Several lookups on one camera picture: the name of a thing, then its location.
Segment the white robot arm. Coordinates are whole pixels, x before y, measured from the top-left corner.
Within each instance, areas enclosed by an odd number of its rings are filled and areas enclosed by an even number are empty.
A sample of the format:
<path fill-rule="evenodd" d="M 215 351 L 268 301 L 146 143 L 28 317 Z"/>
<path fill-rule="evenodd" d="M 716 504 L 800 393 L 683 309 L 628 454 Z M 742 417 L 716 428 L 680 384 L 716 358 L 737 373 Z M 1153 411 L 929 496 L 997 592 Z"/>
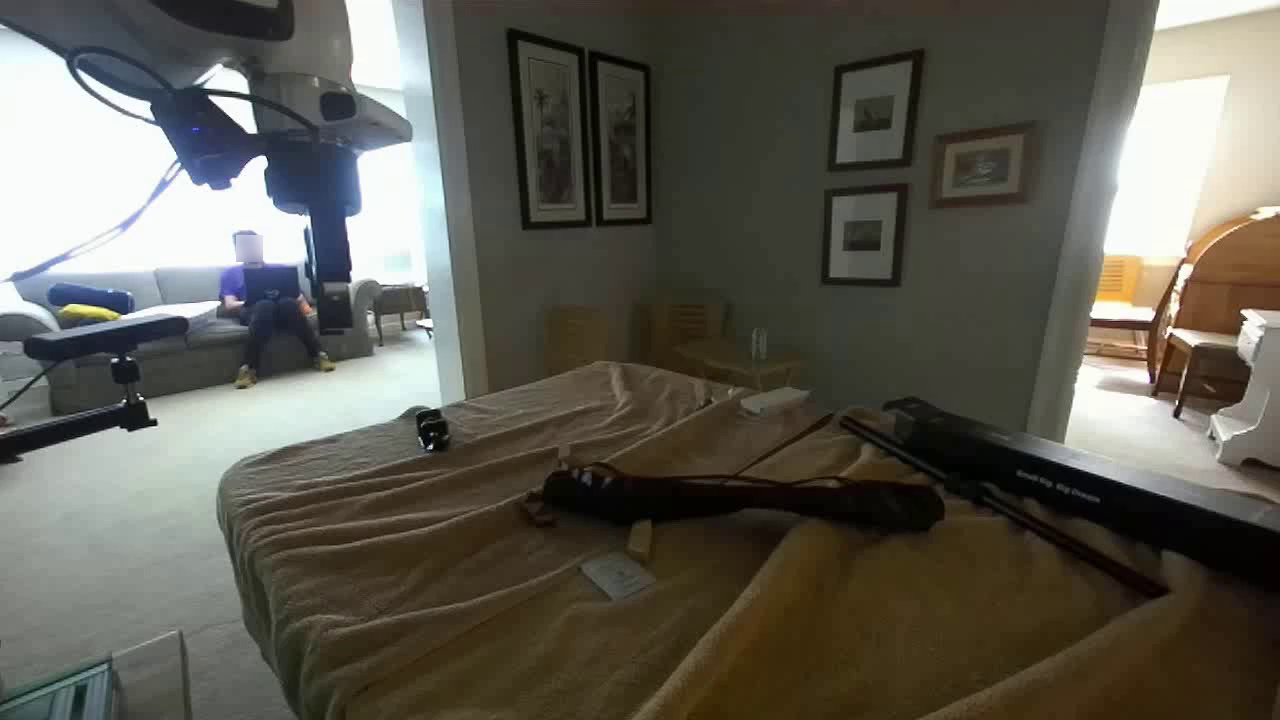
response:
<path fill-rule="evenodd" d="M 0 0 L 0 24 L 146 100 L 192 182 L 227 189 L 264 156 L 268 201 L 309 220 L 319 332 L 355 320 L 355 156 L 414 124 L 355 89 L 346 0 Z"/>

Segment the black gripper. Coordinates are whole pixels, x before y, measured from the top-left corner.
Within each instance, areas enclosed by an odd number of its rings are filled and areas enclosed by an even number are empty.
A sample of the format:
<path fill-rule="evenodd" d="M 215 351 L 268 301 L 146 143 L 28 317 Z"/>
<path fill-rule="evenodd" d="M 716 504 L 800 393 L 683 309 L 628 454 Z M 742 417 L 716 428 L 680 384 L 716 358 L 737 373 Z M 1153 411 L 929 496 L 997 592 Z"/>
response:
<path fill-rule="evenodd" d="M 349 332 L 349 220 L 360 213 L 355 152 L 335 143 L 281 138 L 268 149 L 264 181 L 281 213 L 296 213 L 309 220 L 309 282 L 319 313 L 319 332 Z"/>

